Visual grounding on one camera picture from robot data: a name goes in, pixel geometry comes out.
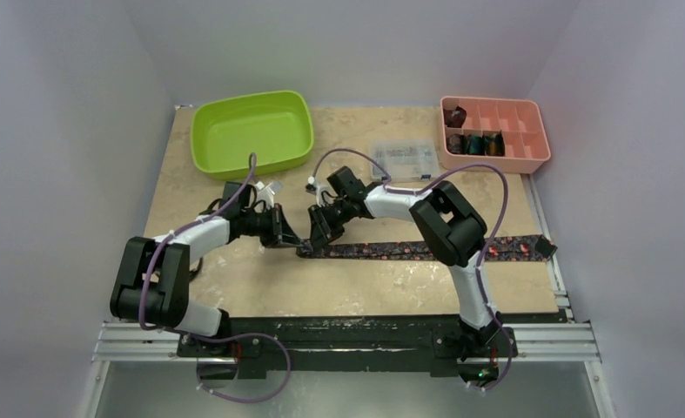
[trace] black floral cloth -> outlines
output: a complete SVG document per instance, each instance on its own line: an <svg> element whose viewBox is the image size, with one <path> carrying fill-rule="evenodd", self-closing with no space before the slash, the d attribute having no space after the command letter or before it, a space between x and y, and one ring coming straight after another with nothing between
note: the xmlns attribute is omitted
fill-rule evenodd
<svg viewBox="0 0 685 418"><path fill-rule="evenodd" d="M488 248L488 261L547 261L557 246L544 235L496 237ZM435 260L424 241L334 244L314 252L308 241L296 249L304 259Z"/></svg>

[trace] pink tray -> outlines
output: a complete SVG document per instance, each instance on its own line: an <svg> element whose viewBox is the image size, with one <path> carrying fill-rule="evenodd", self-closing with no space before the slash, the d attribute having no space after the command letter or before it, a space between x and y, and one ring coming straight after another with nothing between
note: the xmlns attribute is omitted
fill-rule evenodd
<svg viewBox="0 0 685 418"><path fill-rule="evenodd" d="M467 112L467 118L462 128L446 127L445 115L443 112L440 113L440 122L442 123L440 163L445 168L481 162L495 165L504 172L531 174L550 158L540 108L535 102L503 98L456 98L449 96L442 98L441 109L443 111L453 110L457 106ZM506 145L506 156L504 157L458 155L447 150L445 141L454 133L489 135L498 131L503 132Z"/></svg>

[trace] beige table surface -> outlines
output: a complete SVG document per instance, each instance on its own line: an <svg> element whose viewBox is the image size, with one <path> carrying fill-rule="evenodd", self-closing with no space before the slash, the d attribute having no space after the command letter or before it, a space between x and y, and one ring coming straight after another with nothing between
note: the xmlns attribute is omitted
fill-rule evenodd
<svg viewBox="0 0 685 418"><path fill-rule="evenodd" d="M223 183L193 165L189 133L195 109L177 110L152 201L145 236L156 236L195 219L222 194ZM294 231L309 236L306 179L319 156L339 146L367 152L369 141L389 138L439 138L434 107L312 109L315 145L301 167L261 176L276 179L280 203ZM322 166L325 179L348 165L367 183L370 166L362 158L337 152ZM498 177L464 172L452 181L492 226L502 199ZM498 235L537 233L520 176L508 175L509 207ZM337 243L421 239L414 224L396 219L355 219ZM447 269L433 261L304 260L293 249L264 249L257 238L243 237L204 258L204 271L191 283L191 297L222 307L232 316L453 314L458 301ZM504 313L556 312L547 267L539 262L488 262L487 274L498 308Z"/></svg>

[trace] pink container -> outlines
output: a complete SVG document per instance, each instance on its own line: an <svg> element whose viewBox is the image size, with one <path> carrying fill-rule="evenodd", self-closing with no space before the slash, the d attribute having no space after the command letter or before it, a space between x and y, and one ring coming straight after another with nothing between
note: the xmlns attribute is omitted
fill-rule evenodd
<svg viewBox="0 0 685 418"><path fill-rule="evenodd" d="M550 158L545 126L542 124L540 108L535 102L503 98L442 98L442 111L453 110L457 106L467 112L465 124L461 128L445 126L444 112L440 113L440 164L445 168L468 163L488 163L504 172L531 174ZM504 157L459 155L447 150L447 137L454 133L490 135L499 131L503 132L506 145Z"/></svg>

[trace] gray floor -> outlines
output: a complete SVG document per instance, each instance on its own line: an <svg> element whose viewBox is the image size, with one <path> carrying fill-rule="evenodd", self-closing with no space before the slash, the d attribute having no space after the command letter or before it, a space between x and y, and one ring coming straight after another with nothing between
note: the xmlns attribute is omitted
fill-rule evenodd
<svg viewBox="0 0 685 418"><path fill-rule="evenodd" d="M195 366L185 363L112 364L99 417L563 417L598 416L582 363L520 363L486 395L460 379L414 373L294 372L285 391L256 405L239 405L196 391ZM227 393L258 396L267 381L235 381Z"/></svg>

